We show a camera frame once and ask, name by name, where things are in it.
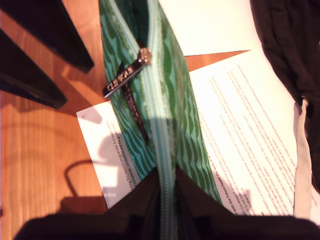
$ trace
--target green patterned fabric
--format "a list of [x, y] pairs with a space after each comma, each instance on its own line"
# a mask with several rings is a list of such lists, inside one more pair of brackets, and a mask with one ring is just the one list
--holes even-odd
[[[128, 9], [120, 9], [120, 12], [124, 14]], [[165, 14], [161, 7], [158, 9], [162, 26], [160, 44], [163, 50], [161, 57], [153, 59], [151, 64], [153, 61], [160, 61], [163, 66], [160, 70], [161, 79], [163, 79], [160, 85], [163, 109], [167, 116], [167, 129], [160, 129], [160, 131], [168, 132], [172, 167], [178, 164], [199, 187], [221, 203], [202, 137], [187, 63]], [[138, 52], [131, 49], [124, 37], [114, 6], [108, 0], [99, 0], [99, 11], [105, 74], [107, 80], [111, 81], [120, 63], [124, 62], [125, 66], [128, 66], [137, 59]], [[132, 34], [137, 38], [139, 35], [137, 31], [143, 27], [135, 27], [135, 24], [139, 25], [138, 21], [133, 22], [136, 18], [124, 17], [124, 19], [131, 28]], [[118, 90], [110, 100], [131, 159], [139, 176], [143, 179], [156, 166], [157, 159], [146, 105], [146, 90], [142, 85], [142, 74], [138, 74], [131, 80], [130, 87], [149, 136], [148, 146], [145, 145], [122, 91]]]

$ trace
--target zipper teeth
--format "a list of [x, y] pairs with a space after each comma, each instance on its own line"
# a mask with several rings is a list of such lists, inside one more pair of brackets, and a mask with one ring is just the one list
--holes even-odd
[[129, 44], [129, 52], [130, 55], [133, 57], [133, 59], [136, 58], [136, 54], [139, 51], [139, 45], [135, 39], [135, 37], [133, 36], [133, 34], [131, 33], [125, 19], [123, 18], [115, 0], [107, 0], [109, 1], [112, 10], [117, 18], [117, 20], [119, 21], [120, 27], [122, 28], [122, 33], [124, 35], [124, 42], [128, 42]]
[[[131, 56], [139, 50], [136, 39], [132, 35], [126, 21], [118, 9], [114, 0], [109, 0], [114, 14], [120, 24], [123, 39], [128, 42]], [[163, 109], [163, 97], [161, 91], [160, 80], [163, 80], [161, 59], [158, 53], [161, 53], [161, 24], [159, 23], [158, 2], [156, 0], [148, 0], [149, 27], [148, 27], [148, 43], [147, 46], [151, 51], [153, 61], [150, 66], [146, 66], [141, 71], [142, 86], [145, 89], [145, 101], [150, 121], [152, 139], [156, 146], [157, 166], [161, 185], [161, 239], [173, 239], [174, 230], [174, 210], [173, 210], [173, 174], [171, 168], [171, 153], [169, 145], [169, 135], [166, 123], [166, 113]]]
[[166, 113], [163, 109], [163, 96], [160, 82], [163, 81], [161, 56], [162, 46], [159, 40], [162, 39], [161, 23], [159, 22], [158, 3], [155, 0], [148, 0], [149, 11], [149, 31], [148, 31], [148, 48], [153, 57], [153, 64], [147, 69], [149, 80], [145, 83], [148, 91], [152, 93], [152, 97], [146, 96], [148, 112], [156, 119], [150, 120], [150, 125], [153, 133], [158, 134], [153, 137], [154, 145], [158, 147], [157, 167], [159, 172], [160, 187], [161, 187], [161, 220], [160, 220], [160, 239], [173, 238], [173, 201], [171, 199], [173, 193], [173, 179], [171, 168], [171, 154], [169, 146], [168, 133], [163, 129], [168, 129], [166, 123]]

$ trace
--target white paper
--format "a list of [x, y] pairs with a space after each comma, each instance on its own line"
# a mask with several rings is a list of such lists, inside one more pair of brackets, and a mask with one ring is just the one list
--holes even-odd
[[76, 116], [106, 204], [111, 208], [140, 183], [140, 177], [110, 102], [79, 111]]
[[[238, 215], [292, 215], [299, 112], [263, 52], [190, 72], [223, 205]], [[312, 192], [310, 219], [320, 224]]]
[[185, 56], [261, 48], [249, 0], [159, 0]]
[[[292, 215], [299, 111], [263, 52], [239, 54], [190, 77], [223, 205], [239, 215]], [[77, 117], [110, 208], [140, 179], [110, 102]], [[121, 147], [114, 144], [117, 136]], [[319, 225], [320, 196], [314, 189], [312, 197], [310, 219]]]

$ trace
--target wooden table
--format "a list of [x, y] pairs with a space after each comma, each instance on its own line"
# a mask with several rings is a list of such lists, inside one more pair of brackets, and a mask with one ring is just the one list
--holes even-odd
[[[13, 239], [32, 218], [107, 210], [76, 118], [77, 111], [104, 101], [98, 1], [63, 2], [95, 63], [88, 74], [56, 56], [1, 11], [1, 28], [68, 98], [65, 106], [55, 110], [0, 93], [2, 240]], [[238, 53], [192, 56], [187, 62], [194, 70]]]

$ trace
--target zipper pull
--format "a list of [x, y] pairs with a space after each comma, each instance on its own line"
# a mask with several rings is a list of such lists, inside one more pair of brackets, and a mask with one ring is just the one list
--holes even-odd
[[108, 85], [102, 90], [104, 98], [107, 98], [114, 94], [118, 89], [125, 85], [133, 76], [140, 72], [140, 70], [149, 64], [151, 64], [152, 55], [148, 48], [140, 48], [137, 60], [131, 63], [126, 69], [108, 83]]

